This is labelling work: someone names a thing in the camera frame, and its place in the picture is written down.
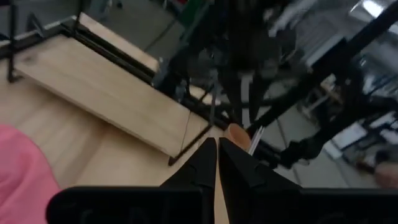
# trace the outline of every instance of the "wooden plank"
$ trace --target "wooden plank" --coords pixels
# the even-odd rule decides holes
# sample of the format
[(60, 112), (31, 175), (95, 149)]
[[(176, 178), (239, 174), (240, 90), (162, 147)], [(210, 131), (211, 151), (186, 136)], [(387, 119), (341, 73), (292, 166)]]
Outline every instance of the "wooden plank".
[(76, 40), (49, 42), (16, 70), (164, 153), (179, 153), (189, 110)]
[(159, 63), (155, 58), (143, 52), (139, 47), (136, 47), (134, 44), (126, 41), (99, 22), (96, 22), (95, 20), (87, 16), (86, 14), (81, 15), (80, 23), (87, 27), (90, 31), (92, 31), (92, 33), (113, 44), (119, 50), (122, 50), (126, 54), (130, 55), (132, 58), (136, 59), (138, 62), (142, 63), (146, 67), (152, 69), (155, 72), (158, 70)]

